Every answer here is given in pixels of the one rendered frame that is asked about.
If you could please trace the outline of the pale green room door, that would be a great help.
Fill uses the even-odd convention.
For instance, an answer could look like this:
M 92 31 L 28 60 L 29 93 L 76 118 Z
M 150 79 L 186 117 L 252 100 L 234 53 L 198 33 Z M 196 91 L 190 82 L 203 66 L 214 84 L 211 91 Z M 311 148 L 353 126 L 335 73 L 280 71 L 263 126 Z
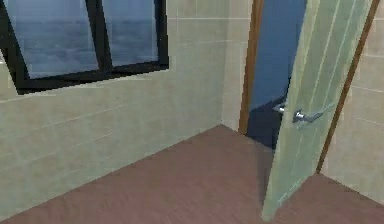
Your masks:
M 315 173 L 367 17 L 380 0 L 308 0 L 261 218 L 277 210 Z M 301 109 L 312 123 L 293 123 Z

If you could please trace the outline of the black framed window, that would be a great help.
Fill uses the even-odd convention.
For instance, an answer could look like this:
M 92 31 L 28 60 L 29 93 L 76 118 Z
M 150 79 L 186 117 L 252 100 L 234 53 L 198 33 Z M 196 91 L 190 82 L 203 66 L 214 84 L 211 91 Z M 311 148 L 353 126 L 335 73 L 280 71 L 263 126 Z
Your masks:
M 0 0 L 20 95 L 169 68 L 166 0 Z

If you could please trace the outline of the brown wooden door frame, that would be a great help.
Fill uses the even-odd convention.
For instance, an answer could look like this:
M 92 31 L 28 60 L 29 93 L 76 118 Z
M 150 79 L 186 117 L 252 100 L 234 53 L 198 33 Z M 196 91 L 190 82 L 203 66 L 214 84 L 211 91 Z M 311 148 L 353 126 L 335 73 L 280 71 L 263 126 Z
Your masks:
M 253 0 L 249 40 L 246 56 L 239 132 L 249 134 L 256 127 L 266 131 L 258 141 L 276 149 L 283 114 L 273 110 L 276 104 L 286 101 L 293 65 L 297 54 L 306 5 L 308 0 L 280 0 L 270 15 L 277 20 L 272 27 L 264 9 L 272 0 Z M 365 22 L 352 65 L 336 107 L 333 120 L 316 167 L 318 173 L 324 163 L 345 98 L 364 48 L 377 8 L 373 8 Z

